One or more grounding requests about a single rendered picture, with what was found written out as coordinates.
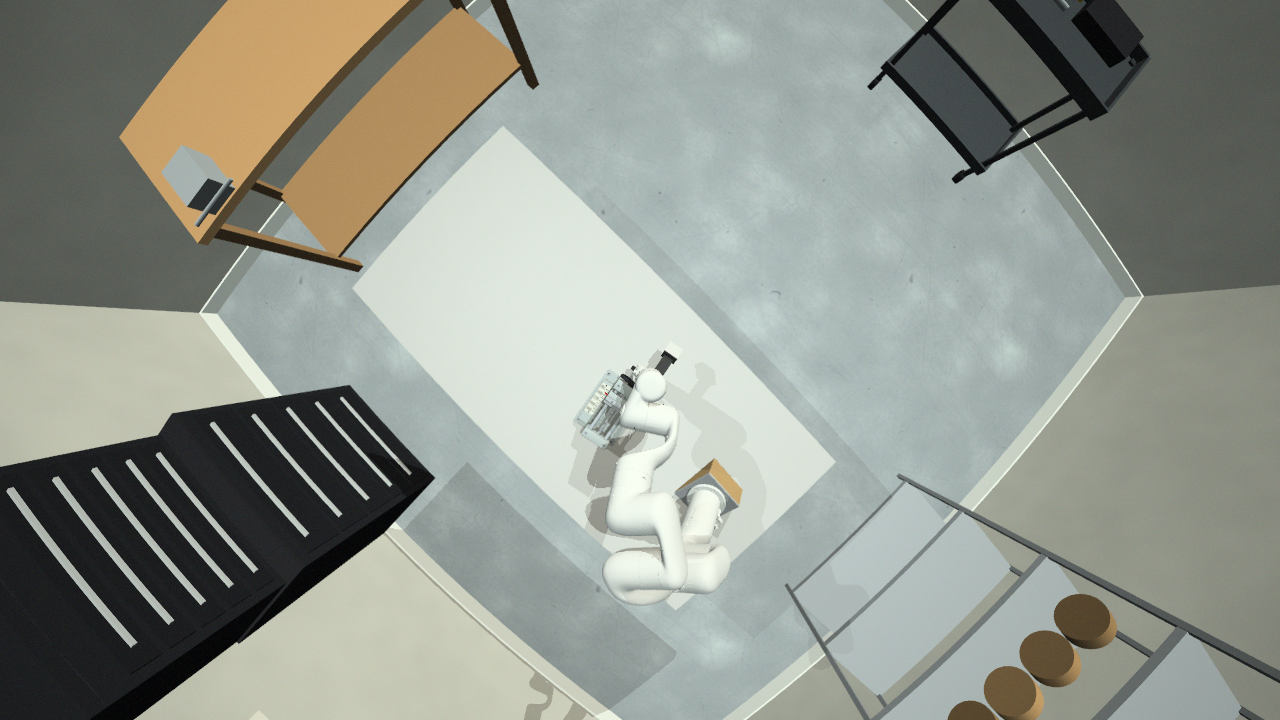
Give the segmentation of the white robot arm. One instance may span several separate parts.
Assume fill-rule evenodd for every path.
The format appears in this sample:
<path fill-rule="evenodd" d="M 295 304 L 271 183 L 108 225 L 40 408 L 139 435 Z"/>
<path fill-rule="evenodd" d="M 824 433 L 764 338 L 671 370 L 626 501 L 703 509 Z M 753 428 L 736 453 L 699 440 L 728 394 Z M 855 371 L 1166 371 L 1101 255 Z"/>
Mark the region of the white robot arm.
<path fill-rule="evenodd" d="M 605 525 L 614 534 L 657 536 L 660 544 L 620 550 L 603 565 L 608 591 L 636 606 L 658 603 L 673 592 L 709 594 L 730 571 L 728 550 L 709 544 L 713 529 L 719 527 L 716 519 L 723 523 L 726 500 L 721 489 L 707 484 L 689 489 L 690 505 L 681 525 L 675 498 L 667 492 L 652 492 L 653 471 L 673 454 L 678 437 L 678 411 L 653 402 L 666 395 L 663 375 L 682 351 L 669 342 L 655 369 L 634 370 L 636 382 L 620 413 L 621 427 L 666 437 L 666 445 L 658 448 L 618 459 L 605 509 Z"/>

